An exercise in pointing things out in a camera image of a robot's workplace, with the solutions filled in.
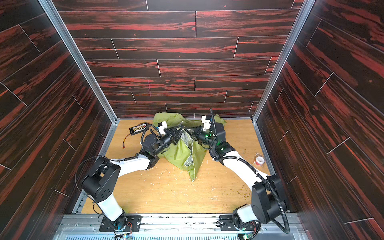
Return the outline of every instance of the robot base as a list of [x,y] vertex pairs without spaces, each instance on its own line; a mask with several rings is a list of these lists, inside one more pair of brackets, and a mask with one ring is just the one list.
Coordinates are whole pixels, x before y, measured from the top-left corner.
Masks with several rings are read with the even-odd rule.
[[[130,231],[128,223],[132,224],[132,231],[133,232],[138,232],[140,230],[141,216],[137,216],[137,215],[126,216],[126,219],[127,219],[126,220],[127,227],[125,227],[123,232],[129,232]],[[111,232],[114,229],[115,228],[114,228],[113,224],[111,223],[111,221],[104,216],[103,220],[101,221],[99,232]]]
[[220,215],[220,221],[216,223],[217,227],[220,227],[222,231],[254,231],[254,227],[252,224],[249,224],[245,229],[237,229],[233,223],[233,215]]

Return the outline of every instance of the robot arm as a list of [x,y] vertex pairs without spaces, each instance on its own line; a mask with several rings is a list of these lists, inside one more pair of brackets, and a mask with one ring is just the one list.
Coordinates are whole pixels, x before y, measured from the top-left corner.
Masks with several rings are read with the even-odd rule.
[[280,214],[284,219],[285,211],[289,209],[281,180],[276,175],[268,176],[242,159],[239,153],[226,142],[224,126],[215,123],[212,112],[210,123],[209,120],[202,120],[204,126],[188,129],[184,129],[183,126],[167,128],[166,123],[163,122],[159,126],[159,135],[151,131],[152,134],[144,139],[148,128],[154,127],[147,126],[141,137],[142,149],[135,157],[127,159],[99,157],[84,178],[83,189],[99,205],[104,215],[113,224],[114,230],[123,231],[126,227],[126,215],[113,196],[117,179],[130,172],[152,168],[159,160],[157,155],[167,149],[170,144],[176,145],[184,130],[199,144],[209,146],[209,153],[213,160],[234,171],[251,189],[252,203],[241,206],[233,212],[232,223],[236,228],[243,229],[253,220],[264,224],[274,221],[285,233],[288,233],[288,221],[284,221],[283,227],[274,220]]
[[157,155],[167,149],[171,143],[176,145],[184,128],[183,126],[166,128],[164,127],[166,123],[163,122],[160,127],[160,136],[151,131],[152,134],[144,139],[146,131],[151,126],[153,127],[149,125],[145,128],[141,137],[142,148],[136,156],[126,159],[99,157],[82,182],[85,192],[98,204],[115,227],[115,231],[123,231],[126,227],[125,212],[113,196],[117,179],[134,171],[154,167],[159,160]]

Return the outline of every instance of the wood panel wall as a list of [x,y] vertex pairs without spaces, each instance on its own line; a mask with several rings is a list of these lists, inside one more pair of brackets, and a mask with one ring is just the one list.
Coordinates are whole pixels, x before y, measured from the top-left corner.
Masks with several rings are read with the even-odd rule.
[[384,239],[379,1],[317,0],[257,119],[312,239]]
[[111,122],[37,0],[0,3],[0,82],[0,239],[51,239]]
[[250,117],[300,0],[54,0],[120,118]]

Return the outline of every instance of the green fabric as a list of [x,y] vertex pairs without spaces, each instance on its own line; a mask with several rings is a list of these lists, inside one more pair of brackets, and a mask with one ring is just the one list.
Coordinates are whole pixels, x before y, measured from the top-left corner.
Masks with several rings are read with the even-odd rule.
[[[225,125],[227,122],[220,118],[219,115],[215,115],[215,122]],[[180,123],[186,127],[197,127],[203,125],[201,120],[188,120],[185,119],[179,113],[157,113],[153,118],[153,125],[158,126],[159,123],[166,121],[168,127],[174,127]],[[180,168],[181,170],[188,171],[189,177],[193,182],[196,179],[197,172],[200,169],[201,163],[205,157],[206,149],[204,149],[197,142],[193,141],[186,133],[184,137],[177,143],[177,145],[171,144],[169,149],[160,154],[159,157],[164,156],[170,163]],[[189,166],[189,159],[192,157],[192,164]]]

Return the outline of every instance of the enclosure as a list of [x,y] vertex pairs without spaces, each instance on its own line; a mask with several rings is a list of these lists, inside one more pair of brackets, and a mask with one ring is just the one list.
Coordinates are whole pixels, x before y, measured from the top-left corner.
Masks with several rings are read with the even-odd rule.
[[[383,7],[3,0],[0,239],[114,239],[81,193],[86,159],[134,156],[129,128],[157,113],[209,109],[249,164],[282,180],[291,233],[270,222],[254,239],[384,239]],[[119,178],[117,202],[142,216],[135,240],[245,232],[215,223],[251,203],[248,186],[208,153],[193,169],[161,157]]]

